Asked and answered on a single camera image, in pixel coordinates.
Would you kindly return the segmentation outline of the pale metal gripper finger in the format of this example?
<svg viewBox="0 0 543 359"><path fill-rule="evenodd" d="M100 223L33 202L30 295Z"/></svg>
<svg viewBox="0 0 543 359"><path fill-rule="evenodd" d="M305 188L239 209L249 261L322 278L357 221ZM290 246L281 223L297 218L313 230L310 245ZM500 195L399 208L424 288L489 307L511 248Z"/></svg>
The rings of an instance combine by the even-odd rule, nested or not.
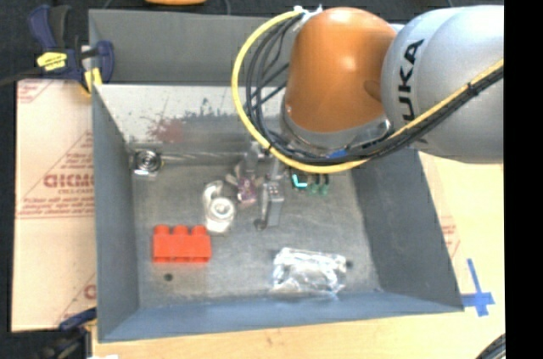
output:
<svg viewBox="0 0 543 359"><path fill-rule="evenodd" d="M238 164L233 170L233 185L237 190L237 199L241 205L251 205L257 200L256 176L245 166Z"/></svg>
<svg viewBox="0 0 543 359"><path fill-rule="evenodd" d="M285 201L283 186L280 182L264 182L259 193L259 213L255 220L257 230L278 227Z"/></svg>

